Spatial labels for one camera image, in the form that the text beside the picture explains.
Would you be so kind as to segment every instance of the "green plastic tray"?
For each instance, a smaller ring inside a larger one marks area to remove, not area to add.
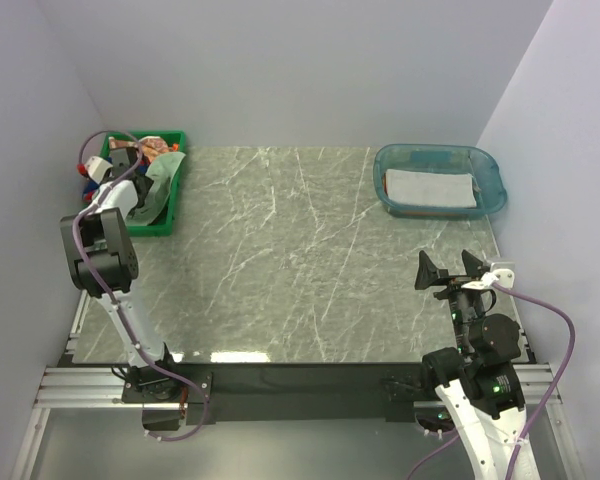
[[[178,144],[178,151],[187,153],[187,137],[183,131],[180,130],[131,130],[129,133],[134,135],[136,138],[142,138],[146,136],[162,137],[165,142],[171,147],[174,143]],[[109,137],[113,137],[118,140],[129,140],[126,135],[120,135],[117,133],[110,133],[104,139],[102,149],[100,150],[100,156],[107,158],[109,156]],[[129,235],[132,237],[166,237],[171,235],[173,232],[173,221],[176,218],[176,203],[178,199],[178,188],[180,186],[180,174],[182,172],[182,164],[173,177],[171,184],[171,194],[167,205],[158,218],[156,218],[151,225],[144,227],[131,226],[127,227]]]

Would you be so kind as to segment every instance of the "gray marble surface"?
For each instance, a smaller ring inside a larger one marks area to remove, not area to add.
[[[134,239],[170,350],[189,362],[400,362],[455,346],[446,302],[413,289],[418,252],[460,273],[463,248],[496,255],[489,222],[388,215],[376,151],[193,149],[173,235]],[[496,310],[517,318],[509,298]],[[95,302],[74,361],[124,361]]]

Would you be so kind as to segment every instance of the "wall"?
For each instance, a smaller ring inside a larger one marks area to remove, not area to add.
[[[560,391],[588,477],[600,480],[600,0],[554,1],[479,146],[510,193],[496,233],[518,289],[576,323]],[[557,365],[564,322],[520,307],[538,354]]]
[[[201,145],[474,145],[550,0],[39,3],[109,125]]]
[[[39,8],[0,0],[0,479],[71,326],[58,221],[78,207],[77,149],[100,127]]]

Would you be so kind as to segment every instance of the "purple cable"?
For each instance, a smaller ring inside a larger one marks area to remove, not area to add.
[[[445,450],[447,447],[450,447],[451,445],[453,445],[456,442],[456,440],[458,440],[459,438],[460,438],[460,435],[458,433],[456,433],[455,436],[451,440],[449,440],[447,443],[445,443],[444,445],[440,445],[429,455],[420,459],[420,461],[413,466],[413,468],[409,472],[409,475],[407,475],[407,480],[411,480],[413,478],[413,474],[416,473],[416,470],[418,470],[422,465],[424,465],[426,462],[431,460],[437,454],[439,454],[440,452]]]
[[[109,193],[111,192],[111,189],[113,189],[113,187],[115,187],[116,185],[118,185],[120,182],[127,179],[131,175],[131,173],[140,165],[140,162],[142,161],[142,157],[143,157],[142,145],[140,144],[138,139],[136,137],[134,137],[133,135],[131,135],[129,132],[124,132],[124,131],[119,131],[119,130],[100,130],[98,132],[95,132],[91,136],[89,136],[84,141],[84,143],[80,147],[78,163],[82,163],[82,155],[84,154],[84,150],[85,150],[87,144],[94,137],[96,137],[97,135],[103,134],[103,133],[120,133],[122,135],[126,135],[129,138],[133,139],[133,141],[136,143],[136,148],[138,149],[138,160],[136,160],[136,163],[134,163],[131,167],[129,167],[129,169],[126,172],[124,172],[122,175],[120,175],[120,177],[118,177],[116,180],[114,180],[110,184],[107,184],[104,186],[102,193],[98,196],[99,202],[102,202],[109,195]],[[98,271],[94,267],[93,263],[89,259],[89,255],[87,254],[86,250],[84,249],[84,245],[82,244],[82,237],[80,236],[80,222],[82,221],[82,219],[84,217],[86,217],[87,215],[92,213],[97,208],[98,208],[98,204],[93,202],[87,208],[82,210],[76,216],[76,218],[73,219],[73,223],[71,225],[71,232],[73,234],[73,241],[75,242],[76,247],[78,248],[78,253],[80,253],[80,257],[82,258],[82,261],[84,262],[84,264],[87,266],[89,273],[91,273],[91,275],[93,276],[95,281],[98,282],[98,285],[100,285],[102,290],[104,290],[104,292],[109,296],[109,298],[111,299],[111,304],[115,307],[115,306],[119,305],[120,302],[118,302],[115,295],[113,294],[113,290],[111,290],[111,287],[109,287],[109,285],[107,285],[107,282],[104,281],[102,276],[98,273]],[[122,326],[124,327],[125,331],[127,332],[129,339],[131,340],[131,343],[133,343],[134,345],[140,345],[138,342],[138,337],[136,336],[135,332],[131,328],[131,325],[129,324],[129,321],[127,320],[127,317],[124,314],[124,312],[122,311],[122,309],[118,308],[118,309],[116,309],[116,312],[118,314],[118,317],[120,318],[120,322],[122,323]],[[191,388],[193,388],[195,390],[195,392],[202,397],[202,401],[203,401],[202,417],[200,418],[200,422],[198,423],[198,425],[196,425],[196,427],[193,430],[191,430],[183,435],[177,436],[177,437],[162,437],[161,435],[158,435],[154,432],[149,432],[148,434],[151,437],[157,438],[159,441],[163,441],[163,442],[177,442],[178,440],[184,440],[184,439],[189,438],[192,435],[194,435],[196,432],[198,432],[198,430],[200,430],[202,428],[205,420],[207,419],[207,415],[209,413],[209,399],[207,398],[204,391],[198,385],[196,385],[194,382],[192,382],[191,380],[189,380],[181,375],[178,375],[177,373],[170,372],[169,370],[166,370],[166,369],[156,365],[155,362],[142,349],[142,345],[140,345],[140,348],[138,348],[138,355],[140,355],[140,358],[142,358],[142,360],[144,360],[144,362],[149,367],[153,368],[155,371],[161,373],[162,375],[166,375],[167,377],[178,380],[179,382],[182,382],[185,385],[188,385]]]
[[[492,287],[495,288],[496,290],[499,290],[500,292],[504,292],[508,295],[511,295],[512,297],[519,298],[520,300],[524,300],[525,302],[530,302],[530,303],[534,303],[536,305],[540,305],[541,307],[544,307],[548,310],[551,310],[552,312],[557,313],[562,318],[564,318],[564,321],[567,322],[567,326],[569,327],[569,343],[567,345],[567,352],[565,353],[564,358],[562,359],[562,363],[560,364],[560,367],[558,367],[558,371],[556,372],[556,375],[553,378],[553,381],[549,385],[549,388],[547,389],[545,394],[542,396],[540,403],[538,403],[538,407],[531,414],[531,416],[527,420],[527,423],[525,423],[523,429],[520,431],[519,438],[524,438],[527,436],[527,434],[529,433],[529,429],[531,428],[533,423],[536,421],[536,419],[540,415],[540,412],[542,411],[542,409],[545,407],[545,405],[549,401],[549,397],[551,397],[551,394],[556,389],[556,386],[558,385],[558,382],[560,381],[562,374],[564,373],[564,371],[567,368],[567,364],[569,363],[569,359],[571,358],[571,354],[573,353],[573,347],[575,346],[575,343],[576,343],[576,327],[573,325],[573,321],[571,320],[571,318],[569,318],[569,315],[567,315],[559,308],[554,307],[553,305],[551,305],[547,302],[543,302],[542,300],[538,300],[537,298],[523,295],[522,293],[514,292],[513,290],[509,290],[508,288],[501,287],[496,283],[494,283],[492,285]],[[507,475],[505,477],[505,480],[511,480],[511,478],[513,477],[513,470],[514,470],[514,467],[516,464],[516,459],[518,458],[518,454],[520,453],[520,448],[521,448],[521,446],[520,446],[520,444],[518,444],[513,449],[513,453],[511,454],[511,459],[509,460],[509,467],[507,468]]]

